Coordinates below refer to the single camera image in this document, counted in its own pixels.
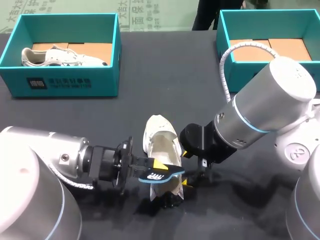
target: teal box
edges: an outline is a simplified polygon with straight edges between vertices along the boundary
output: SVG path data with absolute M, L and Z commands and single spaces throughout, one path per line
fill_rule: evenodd
M 22 66 L 33 43 L 112 43 L 108 66 Z M 0 58 L 0 75 L 15 98 L 118 95 L 121 38 L 117 13 L 22 14 Z
M 320 91 L 320 17 L 315 9 L 222 10 L 216 36 L 219 59 L 231 46 L 230 40 L 240 39 L 303 39 L 312 61 L 299 63 L 311 74 Z M 240 91 L 267 64 L 235 61 L 231 53 L 224 65 L 229 91 Z

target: shoebox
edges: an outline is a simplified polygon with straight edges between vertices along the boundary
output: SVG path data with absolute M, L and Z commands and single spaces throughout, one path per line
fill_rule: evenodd
M 22 66 L 24 48 L 53 45 L 99 58 L 99 66 Z M 115 97 L 121 37 L 116 13 L 22 14 L 0 58 L 0 76 L 15 98 Z
M 320 91 L 320 17 L 315 9 L 222 10 L 216 36 L 219 60 L 228 48 L 243 41 L 263 43 L 298 61 Z M 240 91 L 272 59 L 256 47 L 233 51 L 224 64 L 229 91 Z

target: white cable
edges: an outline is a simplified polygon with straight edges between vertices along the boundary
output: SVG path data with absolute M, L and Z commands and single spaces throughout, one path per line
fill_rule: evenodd
M 64 183 L 73 186 L 79 189 L 87 189 L 92 190 L 94 186 L 92 184 L 83 184 L 83 183 L 76 183 L 74 181 L 69 180 L 65 176 L 63 176 L 51 163 L 47 163 L 47 166 L 51 169 L 51 171 Z
M 272 48 L 260 43 L 260 42 L 256 42 L 256 41 L 242 41 L 239 42 L 233 46 L 231 46 L 230 48 L 228 48 L 224 54 L 221 57 L 220 60 L 220 65 L 219 65 L 219 73 L 220 73 L 220 79 L 221 79 L 221 83 L 222 83 L 222 87 L 223 87 L 223 91 L 224 91 L 224 95 L 226 98 L 226 102 L 228 103 L 231 98 L 230 98 L 230 92 L 229 92 L 229 88 L 227 85 L 227 81 L 225 78 L 225 61 L 227 59 L 227 57 L 236 49 L 242 48 L 242 47 L 256 47 L 259 49 L 263 49 L 265 51 L 267 51 L 268 53 L 270 53 L 274 58 L 279 57 L 279 54 L 273 50 Z

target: shoe insole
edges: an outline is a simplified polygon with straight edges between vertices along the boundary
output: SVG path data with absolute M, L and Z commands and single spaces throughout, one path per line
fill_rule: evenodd
M 174 148 L 174 143 L 163 135 L 154 136 L 152 139 L 152 150 L 149 158 L 157 159 L 162 164 L 179 166 L 179 158 Z M 181 186 L 181 176 L 174 176 L 168 182 L 154 184 L 153 189 L 157 196 L 166 192 L 172 192 L 177 195 Z

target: yellow tag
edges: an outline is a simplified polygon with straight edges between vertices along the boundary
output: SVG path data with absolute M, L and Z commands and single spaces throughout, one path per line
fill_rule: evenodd
M 162 164 L 157 159 L 154 159 L 154 161 L 153 161 L 153 168 L 154 169 L 164 169 L 164 170 L 169 169 L 166 165 Z

